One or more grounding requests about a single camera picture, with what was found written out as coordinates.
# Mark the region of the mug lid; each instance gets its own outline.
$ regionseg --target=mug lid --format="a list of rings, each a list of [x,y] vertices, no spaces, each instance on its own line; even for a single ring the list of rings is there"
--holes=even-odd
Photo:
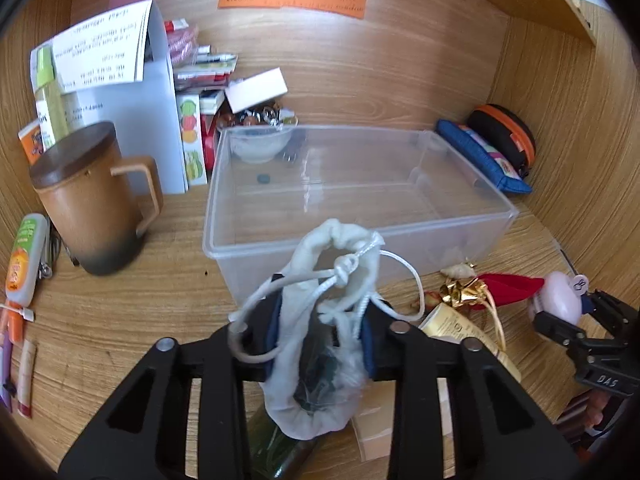
[[[53,186],[83,170],[115,140],[116,128],[110,121],[85,126],[60,139],[30,167],[33,187],[42,189]]]

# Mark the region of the blue pouch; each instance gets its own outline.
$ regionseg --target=blue pouch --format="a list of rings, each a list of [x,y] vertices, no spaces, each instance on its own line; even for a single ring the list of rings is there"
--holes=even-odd
[[[503,154],[467,126],[440,119],[436,131],[499,190],[521,194],[533,191]]]

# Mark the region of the wooden table surface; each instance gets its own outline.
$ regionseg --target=wooden table surface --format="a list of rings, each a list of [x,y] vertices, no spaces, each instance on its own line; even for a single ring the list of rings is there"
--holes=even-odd
[[[38,344],[33,381],[33,418],[14,415],[45,459],[57,468],[82,428],[129,370],[162,336],[180,343],[208,337],[226,323],[234,302],[215,261],[202,253],[206,189],[167,197],[140,256],[108,277],[90,276],[62,254],[55,276],[41,283],[27,331]],[[543,276],[568,272],[555,241],[525,206],[494,252],[478,262],[481,272]],[[426,288],[442,282],[423,278]],[[415,283],[387,286],[381,293],[398,309],[417,297]],[[508,353],[522,372],[522,385],[554,419],[577,391],[569,359],[533,331],[524,304],[500,309]],[[593,326],[586,326],[593,333]],[[485,327],[492,333],[490,322]],[[14,376],[20,349],[14,349]],[[196,476],[198,384],[194,384],[188,433],[187,473]],[[248,415],[261,403],[260,388],[248,384]],[[330,435],[307,463],[303,478],[382,479],[386,459],[360,462],[351,427]]]

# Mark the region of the clear plastic container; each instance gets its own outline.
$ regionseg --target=clear plastic container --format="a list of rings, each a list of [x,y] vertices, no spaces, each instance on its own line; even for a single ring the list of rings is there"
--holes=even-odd
[[[377,230],[386,250],[428,274],[480,260],[518,215],[436,133],[285,128],[286,143],[270,126],[228,128],[218,146],[202,247],[238,305],[286,265],[300,238],[329,218]],[[256,139],[249,162],[244,152],[234,152],[238,137]],[[274,155],[275,148],[264,145],[270,137],[283,146]],[[262,149],[264,156],[256,156]],[[331,264],[328,258],[319,268]],[[408,278],[401,264],[381,259],[379,285]]]

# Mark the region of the white bowl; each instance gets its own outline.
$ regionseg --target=white bowl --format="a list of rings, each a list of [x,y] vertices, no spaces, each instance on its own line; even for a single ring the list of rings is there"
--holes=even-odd
[[[293,128],[294,126],[285,126],[281,130],[272,126],[230,128],[231,151],[247,164],[269,162],[287,145]]]

